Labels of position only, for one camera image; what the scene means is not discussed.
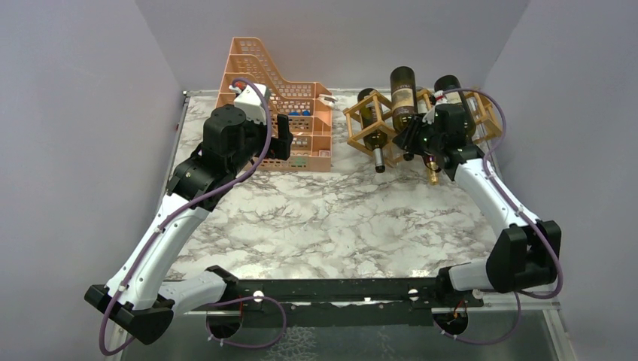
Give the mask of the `red bottle gold cap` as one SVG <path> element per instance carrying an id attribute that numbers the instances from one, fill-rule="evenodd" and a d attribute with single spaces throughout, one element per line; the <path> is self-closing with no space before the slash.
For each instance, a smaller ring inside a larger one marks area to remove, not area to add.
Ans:
<path id="1" fill-rule="evenodd" d="M 439 166 L 436 163 L 436 158 L 434 156 L 424 156 L 423 161 L 426 167 L 429 183 L 431 185 L 438 185 L 439 184 L 439 176 L 438 176 Z"/>

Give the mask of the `dark green wine bottle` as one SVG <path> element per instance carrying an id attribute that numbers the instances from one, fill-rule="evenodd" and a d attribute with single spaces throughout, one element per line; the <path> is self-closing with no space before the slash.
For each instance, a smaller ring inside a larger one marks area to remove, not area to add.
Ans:
<path id="1" fill-rule="evenodd" d="M 460 81 L 458 80 L 457 77 L 455 77 L 452 74 L 447 74 L 447 75 L 444 75 L 443 77 L 440 77 L 434 84 L 435 91 L 445 91 L 445 90 L 460 89 L 460 88 L 461 88 Z M 462 105 L 466 113 L 466 116 L 465 116 L 466 135 L 468 138 L 472 138 L 472 136 L 474 136 L 475 134 L 475 121 L 473 119 L 473 116 L 472 116 L 469 104 L 465 98 L 465 95 L 463 93 L 455 92 L 455 93 L 448 93 L 446 97 L 449 102 L 455 103 L 455 104 L 459 103 Z"/>

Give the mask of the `dark bottle brown label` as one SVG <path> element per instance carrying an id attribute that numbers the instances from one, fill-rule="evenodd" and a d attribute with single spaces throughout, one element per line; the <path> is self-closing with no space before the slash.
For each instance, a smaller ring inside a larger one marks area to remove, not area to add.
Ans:
<path id="1" fill-rule="evenodd" d="M 400 66 L 390 73 L 392 124 L 396 133 L 407 126 L 409 115 L 416 113 L 416 93 L 415 73 L 412 68 Z"/>

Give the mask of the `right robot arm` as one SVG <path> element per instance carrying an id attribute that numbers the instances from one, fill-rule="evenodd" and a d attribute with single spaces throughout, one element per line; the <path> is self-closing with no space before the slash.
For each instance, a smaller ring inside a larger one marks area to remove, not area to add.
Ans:
<path id="1" fill-rule="evenodd" d="M 443 268 L 434 286 L 436 300 L 452 306 L 464 291 L 520 292 L 537 299 L 556 296 L 564 285 L 559 262 L 561 228 L 542 221 L 518 201 L 494 172 L 484 152 L 466 133 L 467 116 L 459 105 L 436 105 L 425 114 L 407 115 L 406 127 L 393 139 L 399 149 L 431 156 L 488 219 L 497 241 L 487 259 Z M 531 287 L 555 284 L 549 294 Z"/>

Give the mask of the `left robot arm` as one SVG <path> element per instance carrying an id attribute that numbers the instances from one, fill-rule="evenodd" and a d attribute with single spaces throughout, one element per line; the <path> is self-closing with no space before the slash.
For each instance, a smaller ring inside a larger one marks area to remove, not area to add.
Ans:
<path id="1" fill-rule="evenodd" d="M 105 284 L 92 285 L 85 300 L 116 323 L 129 341 L 152 344 L 182 314 L 239 301 L 237 278 L 218 266 L 166 282 L 189 237 L 220 200 L 246 181 L 266 159 L 290 157 L 293 134 L 287 115 L 270 116 L 262 105 L 222 105 L 202 124 L 202 140 L 169 178 L 156 217 L 131 256 Z"/>

